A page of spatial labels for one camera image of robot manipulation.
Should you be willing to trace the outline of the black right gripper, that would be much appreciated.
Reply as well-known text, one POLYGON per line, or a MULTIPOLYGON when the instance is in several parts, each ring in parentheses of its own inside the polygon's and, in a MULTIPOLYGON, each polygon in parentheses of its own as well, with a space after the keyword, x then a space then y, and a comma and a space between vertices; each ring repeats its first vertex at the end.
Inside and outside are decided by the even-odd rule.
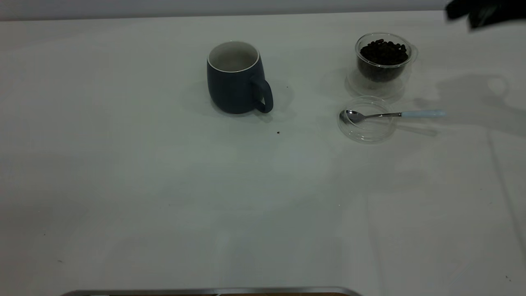
POLYGON ((470 30, 486 28, 496 23, 524 21, 526 19, 525 0, 451 0, 446 5, 446 19, 455 20, 468 16, 470 30), (494 4, 493 13, 484 12, 494 4))

